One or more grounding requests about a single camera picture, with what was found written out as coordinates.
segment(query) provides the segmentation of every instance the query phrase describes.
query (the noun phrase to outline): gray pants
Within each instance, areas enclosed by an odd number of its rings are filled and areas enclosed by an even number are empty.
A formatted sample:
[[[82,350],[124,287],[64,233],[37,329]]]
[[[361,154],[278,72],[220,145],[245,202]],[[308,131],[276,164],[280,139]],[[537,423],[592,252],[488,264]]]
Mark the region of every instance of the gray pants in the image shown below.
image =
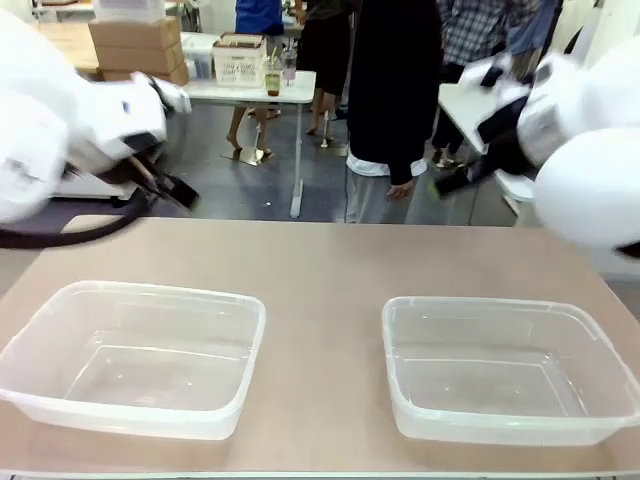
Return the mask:
[[[413,194],[391,200],[390,177],[365,177],[347,170],[347,223],[406,223]]]

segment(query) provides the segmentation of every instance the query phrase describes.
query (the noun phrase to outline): white table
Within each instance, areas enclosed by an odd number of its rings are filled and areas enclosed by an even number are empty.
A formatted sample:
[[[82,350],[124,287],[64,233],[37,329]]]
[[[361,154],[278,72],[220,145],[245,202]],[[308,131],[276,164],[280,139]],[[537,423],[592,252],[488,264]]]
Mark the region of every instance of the white table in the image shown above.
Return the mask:
[[[165,6],[165,10],[167,11],[167,13],[169,13],[170,11],[176,9],[178,7],[178,3],[177,2],[164,2],[164,6]],[[72,3],[71,5],[60,5],[60,6],[50,6],[50,7],[41,7],[40,8],[40,13],[48,13],[48,12],[52,12],[55,13],[56,15],[56,19],[58,21],[60,20],[60,14],[61,13],[68,13],[70,15],[72,14],[81,14],[81,13],[87,13],[87,14],[93,14],[94,8],[93,8],[93,4],[92,3]]]
[[[300,170],[302,160],[302,106],[313,101],[315,83],[316,74],[314,72],[298,71],[293,85],[289,87],[284,86],[280,90],[280,96],[278,97],[270,97],[264,88],[221,87],[215,80],[197,80],[190,82],[185,87],[185,90],[192,100],[216,105],[264,106],[269,103],[296,105],[298,113],[296,124],[295,183],[291,200],[291,218],[298,218],[300,215],[302,189],[304,186]]]
[[[440,85],[440,107],[449,115],[464,138],[478,153],[484,153],[486,146],[478,135],[478,124],[491,116],[497,108],[496,96],[480,88],[470,89],[460,85]],[[509,175],[501,170],[495,178],[504,190],[505,200],[509,206],[519,213],[516,202],[533,202],[533,181],[520,175]]]

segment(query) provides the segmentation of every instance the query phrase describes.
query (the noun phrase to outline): person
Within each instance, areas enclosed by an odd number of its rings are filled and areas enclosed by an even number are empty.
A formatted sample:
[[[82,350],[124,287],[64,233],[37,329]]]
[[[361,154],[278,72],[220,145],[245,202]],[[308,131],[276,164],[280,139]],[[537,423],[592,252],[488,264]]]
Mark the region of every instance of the person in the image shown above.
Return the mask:
[[[441,81],[457,83],[467,64],[495,55],[506,46],[507,26],[529,22],[540,0],[437,0],[443,28],[444,66]],[[460,164],[456,155],[462,133],[440,111],[431,144],[438,168]]]
[[[551,29],[559,7],[558,0],[540,0],[538,13],[531,21],[509,28],[507,46],[513,55],[513,74],[517,79],[530,75],[538,66],[547,37],[553,34]]]
[[[307,10],[296,0],[295,14],[304,25],[300,37],[298,69],[316,72],[312,121],[307,134],[315,135],[320,118],[331,115],[342,95],[351,55],[350,15],[354,0],[309,0]],[[327,126],[327,140],[331,140]]]
[[[394,0],[362,3],[347,114],[348,223],[406,223],[415,178],[427,169],[442,55],[435,0],[404,0],[400,10]]]
[[[237,0],[236,3],[236,33],[251,35],[265,35],[267,37],[267,54],[271,55],[276,48],[282,46],[284,24],[282,23],[282,4],[280,0]],[[234,150],[242,150],[238,143],[238,130],[246,112],[245,107],[236,107],[227,134],[227,141]],[[266,109],[256,108],[254,115],[260,125],[257,148],[265,157],[272,154],[266,145],[267,119]]]

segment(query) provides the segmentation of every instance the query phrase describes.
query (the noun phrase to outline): plaid shirt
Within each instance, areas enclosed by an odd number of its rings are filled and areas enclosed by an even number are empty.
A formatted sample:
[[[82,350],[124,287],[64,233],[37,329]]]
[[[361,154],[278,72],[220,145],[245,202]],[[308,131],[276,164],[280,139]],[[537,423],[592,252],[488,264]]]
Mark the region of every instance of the plaid shirt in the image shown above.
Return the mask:
[[[539,0],[437,0],[444,62],[466,65],[491,56],[508,27],[530,21]]]

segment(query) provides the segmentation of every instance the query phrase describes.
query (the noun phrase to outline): beige tabletop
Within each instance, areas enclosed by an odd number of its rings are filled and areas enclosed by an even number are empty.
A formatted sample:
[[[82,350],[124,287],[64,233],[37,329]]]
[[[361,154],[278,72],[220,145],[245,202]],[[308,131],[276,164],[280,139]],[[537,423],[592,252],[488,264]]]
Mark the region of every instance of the beige tabletop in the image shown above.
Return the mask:
[[[586,448],[412,441],[396,430],[380,320],[394,296],[572,303],[640,373],[636,320],[571,247],[541,229],[149,219],[101,243],[42,254],[0,302],[0,348],[78,280],[263,300],[267,328],[238,429],[220,443],[92,433],[34,423],[0,403],[1,469],[66,478],[640,471],[638,429]]]
[[[34,28],[51,41],[81,73],[96,75],[98,57],[87,23],[38,23]]]

